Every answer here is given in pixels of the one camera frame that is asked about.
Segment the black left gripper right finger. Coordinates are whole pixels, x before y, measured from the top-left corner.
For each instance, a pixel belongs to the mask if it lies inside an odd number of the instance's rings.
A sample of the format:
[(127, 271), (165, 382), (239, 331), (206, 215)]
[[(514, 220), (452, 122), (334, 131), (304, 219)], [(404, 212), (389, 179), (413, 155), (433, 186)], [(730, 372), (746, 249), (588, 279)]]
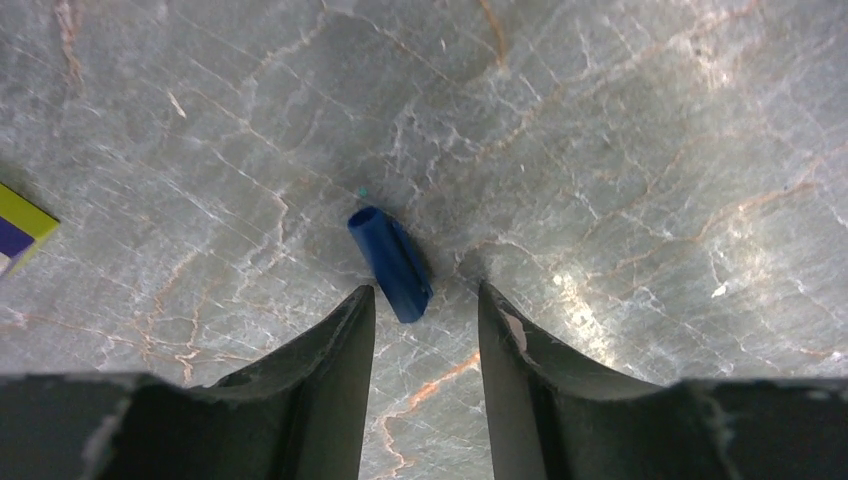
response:
[(478, 338), (498, 479), (843, 479), (843, 378), (685, 379), (608, 368), (528, 320), (494, 286)]

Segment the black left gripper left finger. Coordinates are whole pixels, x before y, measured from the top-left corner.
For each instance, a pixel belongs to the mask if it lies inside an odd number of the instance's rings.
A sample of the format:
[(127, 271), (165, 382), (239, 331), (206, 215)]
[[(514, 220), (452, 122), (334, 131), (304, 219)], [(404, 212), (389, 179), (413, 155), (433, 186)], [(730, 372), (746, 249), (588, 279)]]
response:
[(5, 479), (354, 479), (375, 292), (209, 387), (146, 372), (1, 379)]

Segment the blue marker cap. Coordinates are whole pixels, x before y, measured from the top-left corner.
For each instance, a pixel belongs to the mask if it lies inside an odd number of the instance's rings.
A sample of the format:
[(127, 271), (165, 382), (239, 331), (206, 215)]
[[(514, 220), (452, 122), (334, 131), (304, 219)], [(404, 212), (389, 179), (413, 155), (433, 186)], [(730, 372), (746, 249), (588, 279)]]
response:
[(433, 290), (425, 266), (404, 228), (383, 210), (364, 207), (347, 228), (400, 323), (425, 314)]

